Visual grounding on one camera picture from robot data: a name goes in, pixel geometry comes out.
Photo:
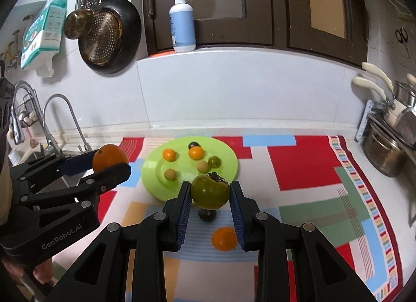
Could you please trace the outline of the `orange front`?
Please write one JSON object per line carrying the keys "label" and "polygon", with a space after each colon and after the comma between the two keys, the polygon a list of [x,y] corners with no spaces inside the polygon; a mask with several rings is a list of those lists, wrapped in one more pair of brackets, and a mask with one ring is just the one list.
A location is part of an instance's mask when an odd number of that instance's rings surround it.
{"label": "orange front", "polygon": [[125,151],[115,144],[106,144],[95,152],[92,158],[92,169],[98,173],[119,163],[129,163]]}

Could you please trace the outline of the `tan fruit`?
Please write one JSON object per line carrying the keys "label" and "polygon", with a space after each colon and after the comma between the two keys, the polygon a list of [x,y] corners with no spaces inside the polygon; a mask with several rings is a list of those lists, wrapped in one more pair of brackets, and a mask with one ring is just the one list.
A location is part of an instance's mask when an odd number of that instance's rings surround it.
{"label": "tan fruit", "polygon": [[177,172],[173,168],[166,169],[164,177],[169,181],[175,181],[177,179]]}
{"label": "tan fruit", "polygon": [[203,160],[197,163],[196,168],[200,173],[208,173],[211,170],[209,163]]}

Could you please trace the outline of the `small orange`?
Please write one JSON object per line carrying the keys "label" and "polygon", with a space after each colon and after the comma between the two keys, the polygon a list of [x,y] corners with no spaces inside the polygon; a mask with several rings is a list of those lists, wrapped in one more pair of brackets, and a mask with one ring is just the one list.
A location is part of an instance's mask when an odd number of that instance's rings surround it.
{"label": "small orange", "polygon": [[173,149],[164,149],[162,151],[163,159],[168,162],[173,162],[176,160],[177,153]]}

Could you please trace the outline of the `dark plum front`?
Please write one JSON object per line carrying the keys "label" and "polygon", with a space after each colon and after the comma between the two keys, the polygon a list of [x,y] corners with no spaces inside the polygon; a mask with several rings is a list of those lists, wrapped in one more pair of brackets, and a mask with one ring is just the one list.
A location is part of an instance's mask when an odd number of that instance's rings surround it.
{"label": "dark plum front", "polygon": [[217,217],[216,210],[206,210],[206,209],[199,209],[198,211],[199,218],[204,222],[212,222]]}

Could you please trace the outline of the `dark plum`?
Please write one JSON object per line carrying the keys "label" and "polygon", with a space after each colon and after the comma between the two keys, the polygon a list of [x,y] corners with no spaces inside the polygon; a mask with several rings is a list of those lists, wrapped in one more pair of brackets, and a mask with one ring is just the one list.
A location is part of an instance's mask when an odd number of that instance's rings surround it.
{"label": "dark plum", "polygon": [[201,145],[197,141],[191,141],[190,144],[188,144],[188,149],[192,149],[194,147],[200,147]]}
{"label": "dark plum", "polygon": [[216,210],[206,210],[206,209],[199,209],[198,211],[199,218],[204,222],[212,222],[217,217]]}

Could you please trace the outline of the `green tomato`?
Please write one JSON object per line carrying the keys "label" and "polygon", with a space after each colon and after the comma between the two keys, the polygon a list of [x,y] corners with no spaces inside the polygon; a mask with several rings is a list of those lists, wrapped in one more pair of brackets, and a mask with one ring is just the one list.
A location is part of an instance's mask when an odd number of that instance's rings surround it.
{"label": "green tomato", "polygon": [[218,173],[199,175],[192,181],[191,197],[200,208],[212,211],[220,209],[230,198],[230,185]]}
{"label": "green tomato", "polygon": [[222,165],[222,160],[219,156],[211,156],[208,159],[208,164],[210,168],[219,168]]}

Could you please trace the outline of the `thin gooseneck faucet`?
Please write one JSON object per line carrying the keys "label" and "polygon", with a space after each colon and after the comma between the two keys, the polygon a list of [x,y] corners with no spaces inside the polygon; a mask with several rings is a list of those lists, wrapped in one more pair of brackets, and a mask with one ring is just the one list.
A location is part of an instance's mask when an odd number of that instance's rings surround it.
{"label": "thin gooseneck faucet", "polygon": [[40,124],[47,140],[50,152],[62,154],[61,146],[56,137],[64,144],[67,142],[67,129],[77,129],[83,146],[78,146],[81,154],[92,151],[92,147],[87,142],[82,129],[77,121],[77,117],[73,110],[69,99],[63,94],[53,94],[44,103],[42,107],[42,120]]}

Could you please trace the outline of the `green plate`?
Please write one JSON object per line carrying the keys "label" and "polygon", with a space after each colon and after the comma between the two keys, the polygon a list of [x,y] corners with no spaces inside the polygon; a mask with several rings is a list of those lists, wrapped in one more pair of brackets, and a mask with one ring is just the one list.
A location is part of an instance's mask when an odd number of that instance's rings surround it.
{"label": "green plate", "polygon": [[[197,161],[188,156],[188,144],[197,141],[204,149],[204,161],[211,156],[219,156],[222,165],[214,172],[233,181],[238,174],[239,148],[243,146],[241,137],[204,137],[185,136],[175,139],[146,138],[142,145],[139,158],[144,163],[141,170],[141,181],[144,188],[160,201],[167,201],[178,195],[183,182],[192,182],[201,173],[197,170]],[[163,159],[162,151],[173,149],[176,160],[168,162]],[[177,172],[177,179],[169,181],[164,177],[166,169],[173,168]]]}

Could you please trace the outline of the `colourful patterned tablecloth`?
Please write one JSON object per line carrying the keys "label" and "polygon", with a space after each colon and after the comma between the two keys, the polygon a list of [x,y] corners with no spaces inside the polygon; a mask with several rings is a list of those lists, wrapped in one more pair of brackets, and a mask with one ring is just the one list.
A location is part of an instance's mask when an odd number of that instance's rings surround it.
{"label": "colourful patterned tablecloth", "polygon": [[[238,181],[261,210],[282,222],[311,222],[332,242],[379,301],[392,301],[415,268],[404,177],[388,178],[361,147],[339,136],[222,137],[237,156]],[[257,254],[212,234],[232,225],[228,208],[214,222],[190,214],[185,243],[165,255],[169,301],[253,301]]]}

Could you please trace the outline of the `steel stock pot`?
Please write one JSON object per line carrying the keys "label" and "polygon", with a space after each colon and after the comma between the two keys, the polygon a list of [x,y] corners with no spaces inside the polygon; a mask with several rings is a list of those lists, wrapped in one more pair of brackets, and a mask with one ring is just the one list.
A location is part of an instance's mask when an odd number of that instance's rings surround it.
{"label": "steel stock pot", "polygon": [[369,129],[362,148],[368,161],[383,175],[397,177],[403,170],[407,155],[380,125],[369,121]]}

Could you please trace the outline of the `green white bag box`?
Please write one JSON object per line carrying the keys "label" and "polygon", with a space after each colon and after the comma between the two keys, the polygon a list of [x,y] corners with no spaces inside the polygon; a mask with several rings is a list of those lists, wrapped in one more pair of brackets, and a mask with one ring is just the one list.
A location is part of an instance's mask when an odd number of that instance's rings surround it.
{"label": "green white bag box", "polygon": [[39,77],[54,73],[52,59],[60,50],[68,0],[47,0],[32,18],[23,35],[21,69]]}

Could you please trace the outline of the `black frying pan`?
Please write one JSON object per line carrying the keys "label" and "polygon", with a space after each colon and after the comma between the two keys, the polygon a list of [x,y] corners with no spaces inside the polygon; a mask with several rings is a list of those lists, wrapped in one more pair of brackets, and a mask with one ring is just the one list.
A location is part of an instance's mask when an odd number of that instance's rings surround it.
{"label": "black frying pan", "polygon": [[136,55],[142,36],[140,14],[128,0],[106,0],[93,12],[91,29],[78,40],[80,55],[99,74],[117,73]]}

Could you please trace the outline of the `metal spatula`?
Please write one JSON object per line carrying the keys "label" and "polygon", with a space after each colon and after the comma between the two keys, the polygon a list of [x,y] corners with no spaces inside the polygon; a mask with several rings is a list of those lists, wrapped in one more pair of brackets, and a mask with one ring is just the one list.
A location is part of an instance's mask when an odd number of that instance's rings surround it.
{"label": "metal spatula", "polygon": [[415,107],[406,108],[399,116],[395,124],[395,130],[410,146],[416,142],[416,115]]}

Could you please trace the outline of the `white dish rack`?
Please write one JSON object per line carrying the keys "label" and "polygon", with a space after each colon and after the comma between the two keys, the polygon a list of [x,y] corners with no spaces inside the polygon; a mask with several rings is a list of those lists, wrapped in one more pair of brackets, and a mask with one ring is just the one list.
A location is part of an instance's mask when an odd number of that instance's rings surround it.
{"label": "white dish rack", "polygon": [[358,125],[358,128],[357,128],[358,130],[355,134],[355,138],[354,138],[355,142],[357,142],[358,144],[363,143],[365,130],[366,130],[367,123],[369,120],[369,115],[379,113],[379,112],[383,113],[385,109],[386,109],[385,103],[382,103],[380,101],[374,101],[374,100],[367,101],[365,105],[365,109],[361,117],[360,124]]}

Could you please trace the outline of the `blue soap pump bottle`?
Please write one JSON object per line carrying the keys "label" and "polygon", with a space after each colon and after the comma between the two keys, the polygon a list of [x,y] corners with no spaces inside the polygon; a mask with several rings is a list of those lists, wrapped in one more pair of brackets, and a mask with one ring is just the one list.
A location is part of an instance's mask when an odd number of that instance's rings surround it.
{"label": "blue soap pump bottle", "polygon": [[194,29],[193,7],[186,0],[174,0],[169,9],[171,41],[177,53],[194,51],[196,36]]}

